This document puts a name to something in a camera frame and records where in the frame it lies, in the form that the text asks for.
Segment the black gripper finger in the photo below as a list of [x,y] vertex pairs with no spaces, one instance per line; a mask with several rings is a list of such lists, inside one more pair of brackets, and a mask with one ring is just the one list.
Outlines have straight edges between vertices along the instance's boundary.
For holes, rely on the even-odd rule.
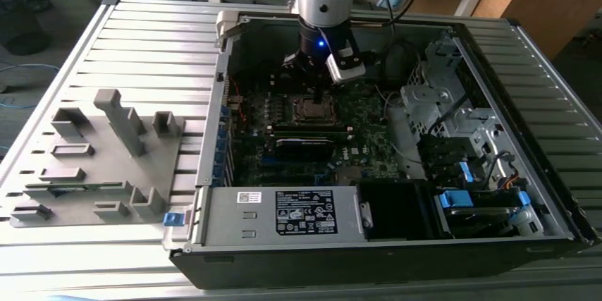
[[323,103],[325,66],[320,59],[296,52],[285,57],[281,65],[283,73],[289,74],[295,87],[312,95],[313,103]]

